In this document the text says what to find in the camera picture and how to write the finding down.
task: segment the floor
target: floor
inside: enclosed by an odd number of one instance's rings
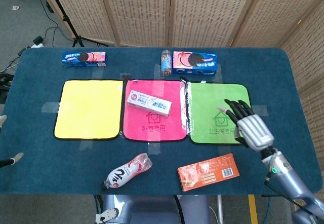
[[[50,21],[39,0],[0,0],[0,70],[6,68],[17,53],[33,45],[37,36],[45,37],[45,31],[55,26]],[[54,14],[49,16],[58,22]],[[43,42],[45,47],[52,46],[54,29],[48,30]],[[95,44],[85,42],[88,47]],[[59,30],[56,30],[55,47],[71,47],[72,42],[67,40]],[[216,197],[210,196],[210,206],[215,211]],[[268,199],[256,196],[258,223],[263,223],[267,211]],[[247,196],[223,196],[224,223],[251,223],[250,209]],[[292,223],[292,205],[283,198],[276,197],[268,214],[268,224]],[[216,223],[211,213],[211,223]],[[95,202],[89,195],[0,195],[0,223],[94,223]]]

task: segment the dark blue tablecloth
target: dark blue tablecloth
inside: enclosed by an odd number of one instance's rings
[[[262,117],[279,148],[306,185],[318,191],[322,185],[319,166],[289,60],[277,48],[169,48],[172,51],[217,53],[219,74],[187,76],[245,85],[252,105],[265,105]],[[0,135],[0,159],[18,152],[25,155],[14,166],[0,169],[1,193],[67,194],[183,194],[177,168],[233,153],[240,177],[185,192],[186,194],[265,194],[266,168],[260,154],[243,146],[197,145],[189,138],[154,145],[153,167],[119,189],[102,191],[107,174],[139,153],[148,151],[144,142],[118,137],[108,141],[58,140],[53,136],[55,111],[64,82],[71,79],[159,79],[163,48],[40,48],[25,51],[14,77],[4,114],[8,116]],[[64,52],[106,51],[106,68],[65,68]],[[168,80],[179,76],[167,77]]]

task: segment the oreo box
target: oreo box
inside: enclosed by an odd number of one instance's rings
[[[106,52],[64,53],[62,64],[65,67],[105,67]]]
[[[172,73],[216,74],[217,55],[212,53],[173,52]]]

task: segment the tape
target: tape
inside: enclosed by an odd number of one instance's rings
[[[102,79],[104,69],[102,67],[93,67],[92,78],[93,79]]]
[[[158,155],[161,153],[160,143],[147,143],[147,153],[149,155]]]
[[[154,65],[154,75],[153,75],[153,79],[155,79],[155,80],[161,79],[161,75],[160,75],[160,65],[157,64],[157,63]]]
[[[60,103],[55,101],[47,101],[42,106],[42,113],[57,113]]]
[[[120,73],[119,79],[128,81],[131,79],[131,74],[130,73]]]
[[[261,117],[269,116],[266,105],[252,105],[252,111]]]
[[[93,146],[93,140],[83,140],[80,142],[79,150],[85,151],[85,150],[91,150]]]
[[[215,83],[222,83],[223,82],[222,67],[221,67],[220,64],[218,64],[217,73],[213,77],[213,82],[215,82]]]
[[[164,97],[164,83],[161,83],[161,81],[153,80],[152,93],[156,97]]]
[[[118,137],[123,138],[123,139],[126,139],[122,130],[120,130],[120,132],[118,134]]]
[[[181,106],[181,127],[188,133],[188,119],[186,112],[186,89],[185,86],[180,87],[180,106]]]
[[[188,112],[188,116],[187,116],[187,135],[192,135],[193,133],[193,128],[194,128],[194,122],[193,119],[191,117],[191,107],[192,107],[192,95],[191,95],[191,82],[188,82],[186,84],[186,100],[187,100],[187,112]]]

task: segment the snack box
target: snack box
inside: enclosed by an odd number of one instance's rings
[[[172,73],[213,75],[217,72],[217,55],[211,53],[173,52]]]
[[[178,168],[182,191],[193,190],[239,176],[233,154]]]
[[[65,67],[105,67],[106,52],[64,53],[62,64]]]

